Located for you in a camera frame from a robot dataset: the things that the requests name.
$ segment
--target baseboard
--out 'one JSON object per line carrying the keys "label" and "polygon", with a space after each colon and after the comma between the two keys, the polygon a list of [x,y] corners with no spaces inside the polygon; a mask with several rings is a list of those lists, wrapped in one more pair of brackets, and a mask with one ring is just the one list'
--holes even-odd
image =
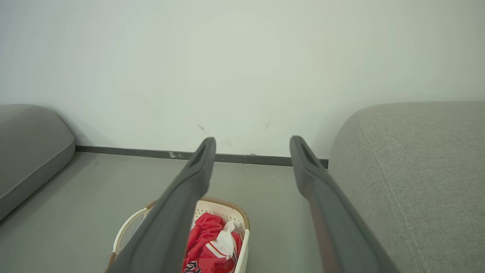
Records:
{"label": "baseboard", "polygon": [[[93,146],[76,146],[77,152],[97,153],[97,154],[118,154],[166,159],[184,159],[190,158],[192,153],[156,151],[156,150],[138,150],[109,147]],[[264,155],[241,155],[241,154],[216,154],[216,162],[230,162],[242,164],[274,165],[274,166],[291,166],[291,158],[281,156],[264,156]],[[320,159],[321,164],[327,169],[328,159]]]}

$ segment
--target red clothing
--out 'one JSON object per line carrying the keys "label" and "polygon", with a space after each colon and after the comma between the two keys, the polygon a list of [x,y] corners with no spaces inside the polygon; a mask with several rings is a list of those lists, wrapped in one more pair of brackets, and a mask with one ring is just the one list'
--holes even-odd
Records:
{"label": "red clothing", "polygon": [[227,243],[227,240],[217,240],[225,224],[221,217],[210,213],[204,213],[195,221],[195,226],[189,234],[182,272],[230,273],[234,271],[243,240],[239,234],[231,232],[233,251],[220,247],[220,241]]}

